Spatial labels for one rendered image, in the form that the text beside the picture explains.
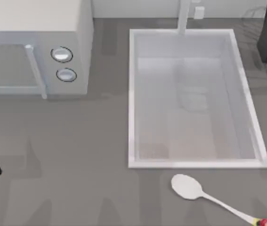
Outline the white spoon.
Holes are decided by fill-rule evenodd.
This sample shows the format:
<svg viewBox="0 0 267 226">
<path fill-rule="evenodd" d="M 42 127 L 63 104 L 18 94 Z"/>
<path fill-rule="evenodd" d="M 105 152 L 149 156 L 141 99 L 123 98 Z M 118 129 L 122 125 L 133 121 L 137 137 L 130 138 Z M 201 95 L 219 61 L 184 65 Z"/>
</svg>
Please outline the white spoon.
<svg viewBox="0 0 267 226">
<path fill-rule="evenodd" d="M 196 200 L 198 198 L 205 198 L 221 207 L 231 212 L 232 214 L 238 216 L 245 222 L 251 224 L 252 226 L 267 226 L 267 218 L 256 218 L 245 214 L 235 208 L 223 203 L 222 201 L 214 198 L 213 196 L 205 193 L 203 191 L 202 185 L 193 177 L 176 174 L 171 179 L 171 188 L 174 192 L 186 200 Z"/>
</svg>

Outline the microwave oven door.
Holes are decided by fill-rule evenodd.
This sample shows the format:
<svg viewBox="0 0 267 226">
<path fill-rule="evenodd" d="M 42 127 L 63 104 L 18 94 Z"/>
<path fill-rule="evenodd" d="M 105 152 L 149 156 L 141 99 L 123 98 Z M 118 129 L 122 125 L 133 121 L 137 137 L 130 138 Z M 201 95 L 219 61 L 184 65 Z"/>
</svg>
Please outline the microwave oven door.
<svg viewBox="0 0 267 226">
<path fill-rule="evenodd" d="M 41 95 L 24 46 L 0 44 L 0 95 Z"/>
</svg>

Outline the pale microwave oven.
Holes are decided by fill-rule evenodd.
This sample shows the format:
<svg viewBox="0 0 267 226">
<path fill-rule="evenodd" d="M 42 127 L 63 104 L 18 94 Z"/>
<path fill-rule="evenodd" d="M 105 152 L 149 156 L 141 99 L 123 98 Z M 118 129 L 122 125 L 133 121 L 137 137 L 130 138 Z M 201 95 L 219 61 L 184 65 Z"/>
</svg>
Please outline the pale microwave oven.
<svg viewBox="0 0 267 226">
<path fill-rule="evenodd" d="M 0 44 L 34 46 L 47 97 L 87 93 L 93 33 L 91 0 L 0 0 Z M 70 62 L 51 57 L 60 46 L 72 51 Z M 74 70 L 77 79 L 60 81 L 56 71 L 63 68 Z"/>
</svg>

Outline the large microwave knob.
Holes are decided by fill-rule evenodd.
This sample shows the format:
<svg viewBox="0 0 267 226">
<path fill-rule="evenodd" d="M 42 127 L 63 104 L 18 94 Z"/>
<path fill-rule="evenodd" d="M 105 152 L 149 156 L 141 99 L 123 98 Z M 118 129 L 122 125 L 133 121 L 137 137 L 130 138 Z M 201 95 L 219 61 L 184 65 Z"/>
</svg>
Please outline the large microwave knob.
<svg viewBox="0 0 267 226">
<path fill-rule="evenodd" d="M 67 47 L 53 48 L 50 52 L 51 57 L 59 63 L 67 63 L 73 59 L 72 51 Z"/>
</svg>

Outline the tall white tap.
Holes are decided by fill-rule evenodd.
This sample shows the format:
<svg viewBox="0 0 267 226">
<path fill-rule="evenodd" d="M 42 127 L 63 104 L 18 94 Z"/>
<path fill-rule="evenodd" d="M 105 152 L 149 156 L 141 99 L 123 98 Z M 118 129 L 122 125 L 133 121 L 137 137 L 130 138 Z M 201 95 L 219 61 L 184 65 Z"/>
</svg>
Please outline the tall white tap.
<svg viewBox="0 0 267 226">
<path fill-rule="evenodd" d="M 177 31 L 180 35 L 185 35 L 188 13 L 192 0 L 179 0 Z"/>
</svg>

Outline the white wall socket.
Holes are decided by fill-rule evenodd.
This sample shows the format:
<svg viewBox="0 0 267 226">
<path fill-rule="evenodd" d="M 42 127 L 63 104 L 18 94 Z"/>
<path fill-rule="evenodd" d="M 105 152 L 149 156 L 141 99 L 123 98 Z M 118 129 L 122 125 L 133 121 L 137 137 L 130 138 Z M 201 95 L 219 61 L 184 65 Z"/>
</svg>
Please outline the white wall socket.
<svg viewBox="0 0 267 226">
<path fill-rule="evenodd" d="M 194 19 L 203 19 L 205 15 L 205 7 L 195 7 Z"/>
</svg>

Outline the white sink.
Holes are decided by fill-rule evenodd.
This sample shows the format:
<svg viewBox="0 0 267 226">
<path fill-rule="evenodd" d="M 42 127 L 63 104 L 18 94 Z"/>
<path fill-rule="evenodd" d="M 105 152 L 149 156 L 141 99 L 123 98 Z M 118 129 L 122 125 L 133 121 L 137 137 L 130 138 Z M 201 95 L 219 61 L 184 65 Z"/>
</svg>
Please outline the white sink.
<svg viewBox="0 0 267 226">
<path fill-rule="evenodd" d="M 131 29 L 128 167 L 267 169 L 232 29 Z"/>
</svg>

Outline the small microwave knob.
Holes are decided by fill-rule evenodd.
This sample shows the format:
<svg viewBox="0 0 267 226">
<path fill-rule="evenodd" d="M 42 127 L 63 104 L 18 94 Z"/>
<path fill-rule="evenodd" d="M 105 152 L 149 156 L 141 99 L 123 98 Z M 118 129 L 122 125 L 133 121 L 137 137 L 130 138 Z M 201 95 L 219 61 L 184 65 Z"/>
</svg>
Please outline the small microwave knob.
<svg viewBox="0 0 267 226">
<path fill-rule="evenodd" d="M 56 71 L 56 77 L 62 82 L 73 82 L 77 79 L 77 73 L 70 68 L 63 68 Z"/>
</svg>

